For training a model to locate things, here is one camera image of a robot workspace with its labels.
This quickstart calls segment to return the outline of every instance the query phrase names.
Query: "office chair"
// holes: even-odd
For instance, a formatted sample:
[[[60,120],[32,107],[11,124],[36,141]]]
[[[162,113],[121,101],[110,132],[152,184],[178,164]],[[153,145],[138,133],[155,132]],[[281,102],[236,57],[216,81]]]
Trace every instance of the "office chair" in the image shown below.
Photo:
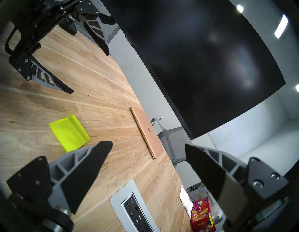
[[[185,144],[192,145],[192,141],[189,139],[187,133],[183,127],[177,127],[174,129],[166,130],[159,122],[157,118],[153,118],[151,123],[159,123],[162,132],[158,134],[163,147],[167,155],[169,156],[172,164],[177,164],[186,160]]]

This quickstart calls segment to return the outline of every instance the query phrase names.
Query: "black screen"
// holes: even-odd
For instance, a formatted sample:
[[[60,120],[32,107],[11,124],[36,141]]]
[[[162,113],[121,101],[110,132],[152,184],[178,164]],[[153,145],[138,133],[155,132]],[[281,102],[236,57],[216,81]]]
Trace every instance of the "black screen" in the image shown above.
[[[236,118],[285,84],[260,36],[228,0],[103,3],[190,139]]]

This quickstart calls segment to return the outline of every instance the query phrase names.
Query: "ceiling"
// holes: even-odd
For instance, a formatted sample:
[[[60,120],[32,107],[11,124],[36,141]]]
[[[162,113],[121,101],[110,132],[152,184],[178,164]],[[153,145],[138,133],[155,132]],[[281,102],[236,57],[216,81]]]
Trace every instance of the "ceiling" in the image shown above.
[[[241,5],[242,14],[260,35],[274,57],[286,84],[278,91],[291,120],[299,119],[299,38],[292,25],[287,24],[281,37],[274,35],[283,12],[272,0],[229,0],[235,7]]]

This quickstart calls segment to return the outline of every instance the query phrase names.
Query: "wall outlet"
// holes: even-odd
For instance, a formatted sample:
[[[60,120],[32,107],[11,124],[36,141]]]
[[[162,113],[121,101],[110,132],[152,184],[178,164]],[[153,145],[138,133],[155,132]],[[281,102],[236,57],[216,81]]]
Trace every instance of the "wall outlet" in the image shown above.
[[[147,228],[147,226],[144,224],[142,229],[141,229],[141,232],[148,232],[149,229]]]

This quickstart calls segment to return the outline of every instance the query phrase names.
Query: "chair armrest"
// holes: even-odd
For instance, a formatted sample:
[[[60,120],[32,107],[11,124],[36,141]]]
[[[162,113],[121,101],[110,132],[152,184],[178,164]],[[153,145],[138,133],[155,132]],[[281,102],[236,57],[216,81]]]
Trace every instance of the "chair armrest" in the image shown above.
[[[164,128],[164,127],[162,127],[162,125],[160,124],[160,122],[159,122],[159,120],[158,120],[157,118],[153,118],[153,119],[151,120],[151,122],[150,122],[150,123],[153,123],[153,122],[157,122],[157,123],[159,123],[159,125],[160,125],[160,127],[161,127],[162,131],[166,131],[166,130],[165,130],[165,128]]]

